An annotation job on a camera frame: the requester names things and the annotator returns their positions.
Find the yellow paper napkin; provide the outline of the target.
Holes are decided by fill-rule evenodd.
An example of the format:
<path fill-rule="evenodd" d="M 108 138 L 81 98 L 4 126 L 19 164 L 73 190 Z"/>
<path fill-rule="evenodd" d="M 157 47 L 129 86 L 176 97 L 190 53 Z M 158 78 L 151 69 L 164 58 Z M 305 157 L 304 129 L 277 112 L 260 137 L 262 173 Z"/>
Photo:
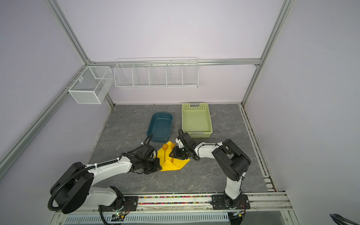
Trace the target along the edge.
<path fill-rule="evenodd" d="M 166 151 L 166 162 L 165 163 L 163 162 L 164 158 L 163 158 L 162 148 L 157 151 L 157 158 L 159 158 L 160 166 L 162 167 L 161 172 L 181 170 L 190 161 L 190 159 L 186 159 L 186 160 L 174 159 L 174 162 L 172 163 L 170 160 L 170 157 L 169 157 L 169 153 L 172 151 L 171 143 L 172 143 L 171 141 L 166 143 L 166 144 L 168 144 L 169 148 Z"/>

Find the orange plastic spoon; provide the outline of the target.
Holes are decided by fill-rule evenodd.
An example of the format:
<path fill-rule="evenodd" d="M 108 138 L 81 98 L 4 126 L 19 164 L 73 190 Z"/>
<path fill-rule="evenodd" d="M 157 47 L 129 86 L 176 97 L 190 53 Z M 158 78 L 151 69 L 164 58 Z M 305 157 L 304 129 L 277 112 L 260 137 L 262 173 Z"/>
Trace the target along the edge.
<path fill-rule="evenodd" d="M 163 146 L 162 146 L 162 150 L 163 150 L 163 162 L 165 163 L 166 162 L 166 160 L 167 160 L 167 150 L 168 150 L 168 148 L 169 148 L 169 146 L 168 146 L 168 144 L 164 144 Z"/>

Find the orange plastic fork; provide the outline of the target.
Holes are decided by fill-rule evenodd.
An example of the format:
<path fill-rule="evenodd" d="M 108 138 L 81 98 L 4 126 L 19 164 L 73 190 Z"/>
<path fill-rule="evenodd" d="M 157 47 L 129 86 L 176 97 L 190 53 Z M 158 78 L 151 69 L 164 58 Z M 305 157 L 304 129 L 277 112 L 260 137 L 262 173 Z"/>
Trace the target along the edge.
<path fill-rule="evenodd" d="M 175 143 L 171 143 L 171 150 L 172 151 L 169 153 L 169 157 L 170 157 L 170 160 L 171 160 L 172 163 L 174 162 L 173 149 L 174 149 L 175 146 L 176 146 Z"/>

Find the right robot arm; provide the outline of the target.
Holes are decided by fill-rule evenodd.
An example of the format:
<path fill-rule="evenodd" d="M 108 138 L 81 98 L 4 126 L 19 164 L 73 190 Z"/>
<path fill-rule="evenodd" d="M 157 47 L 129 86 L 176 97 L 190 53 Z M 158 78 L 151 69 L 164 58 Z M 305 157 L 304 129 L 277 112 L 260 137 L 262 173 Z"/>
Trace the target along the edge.
<path fill-rule="evenodd" d="M 211 205 L 215 210 L 248 210 L 248 196 L 242 191 L 242 182 L 251 165 L 250 158 L 230 139 L 218 143 L 197 143 L 187 132 L 178 130 L 177 145 L 169 154 L 180 160 L 201 158 L 216 160 L 227 177 L 226 188 L 222 195 L 212 195 Z"/>

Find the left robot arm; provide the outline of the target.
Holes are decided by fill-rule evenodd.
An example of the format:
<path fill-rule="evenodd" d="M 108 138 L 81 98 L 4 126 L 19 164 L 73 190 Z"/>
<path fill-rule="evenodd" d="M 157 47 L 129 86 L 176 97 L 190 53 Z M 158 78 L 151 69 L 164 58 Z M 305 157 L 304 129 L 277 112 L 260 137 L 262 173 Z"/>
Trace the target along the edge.
<path fill-rule="evenodd" d="M 162 169 L 157 151 L 150 145 L 153 135 L 120 157 L 91 165 L 76 162 L 58 179 L 50 190 L 48 209 L 72 213 L 83 206 L 97 205 L 101 210 L 121 211 L 125 208 L 124 194 L 115 186 L 96 187 L 107 178 L 125 173 L 151 174 Z"/>

